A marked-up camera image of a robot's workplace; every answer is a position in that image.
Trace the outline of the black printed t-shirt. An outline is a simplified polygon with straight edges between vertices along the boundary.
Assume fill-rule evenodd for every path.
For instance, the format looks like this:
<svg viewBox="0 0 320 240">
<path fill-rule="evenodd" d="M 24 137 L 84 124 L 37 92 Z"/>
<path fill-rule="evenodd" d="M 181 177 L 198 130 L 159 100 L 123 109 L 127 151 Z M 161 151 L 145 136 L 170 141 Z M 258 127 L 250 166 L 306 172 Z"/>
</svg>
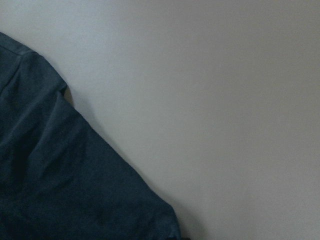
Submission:
<svg viewBox="0 0 320 240">
<path fill-rule="evenodd" d="M 0 237 L 179 240 L 173 208 L 65 99 L 40 54 L 0 36 Z"/>
</svg>

